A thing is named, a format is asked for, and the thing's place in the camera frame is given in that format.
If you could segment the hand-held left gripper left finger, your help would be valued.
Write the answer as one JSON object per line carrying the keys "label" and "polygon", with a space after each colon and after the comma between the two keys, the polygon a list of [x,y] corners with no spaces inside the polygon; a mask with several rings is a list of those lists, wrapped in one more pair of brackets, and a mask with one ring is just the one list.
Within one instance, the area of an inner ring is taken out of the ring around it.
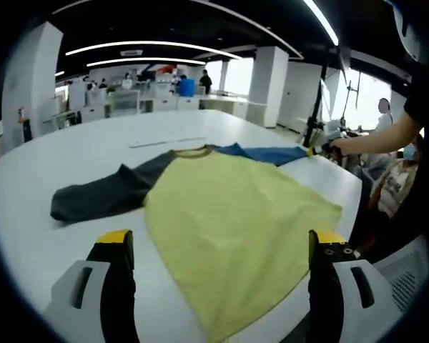
{"label": "hand-held left gripper left finger", "polygon": [[51,288],[45,320],[65,342],[138,342],[133,233],[107,232]]}

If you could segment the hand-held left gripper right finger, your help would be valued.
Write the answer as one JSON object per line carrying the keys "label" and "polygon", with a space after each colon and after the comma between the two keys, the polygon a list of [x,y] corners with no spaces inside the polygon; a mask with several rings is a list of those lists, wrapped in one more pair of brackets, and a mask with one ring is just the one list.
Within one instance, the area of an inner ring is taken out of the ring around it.
{"label": "hand-held left gripper right finger", "polygon": [[401,317],[387,279],[343,236],[309,231],[309,342],[378,342]]}

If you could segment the person's right hand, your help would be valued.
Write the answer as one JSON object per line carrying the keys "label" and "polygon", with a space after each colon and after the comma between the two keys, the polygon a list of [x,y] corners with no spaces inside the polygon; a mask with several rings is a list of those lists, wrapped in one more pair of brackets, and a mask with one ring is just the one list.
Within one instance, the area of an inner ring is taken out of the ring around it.
{"label": "person's right hand", "polygon": [[330,142],[330,153],[335,156],[345,156],[348,153],[346,144],[348,139],[339,138]]}

